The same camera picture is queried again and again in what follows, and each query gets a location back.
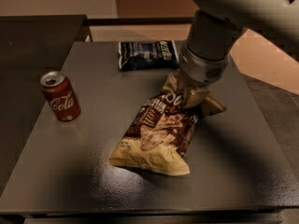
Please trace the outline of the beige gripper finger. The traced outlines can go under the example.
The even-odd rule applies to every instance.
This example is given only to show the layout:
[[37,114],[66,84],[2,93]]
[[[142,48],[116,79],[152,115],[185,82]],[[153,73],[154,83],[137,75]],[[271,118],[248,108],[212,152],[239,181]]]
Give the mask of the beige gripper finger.
[[193,97],[192,97],[192,86],[187,82],[187,79],[182,75],[178,75],[178,89],[177,93],[183,95],[183,108],[194,107]]
[[210,94],[208,86],[192,88],[189,91],[188,107],[199,105]]

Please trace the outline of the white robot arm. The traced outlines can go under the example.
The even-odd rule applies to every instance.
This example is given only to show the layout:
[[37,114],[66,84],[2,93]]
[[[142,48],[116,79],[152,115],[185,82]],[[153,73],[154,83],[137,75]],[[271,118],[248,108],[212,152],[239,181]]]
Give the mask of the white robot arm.
[[229,52],[248,29],[299,58],[299,0],[193,0],[198,6],[179,56],[178,92],[199,105],[232,62]]

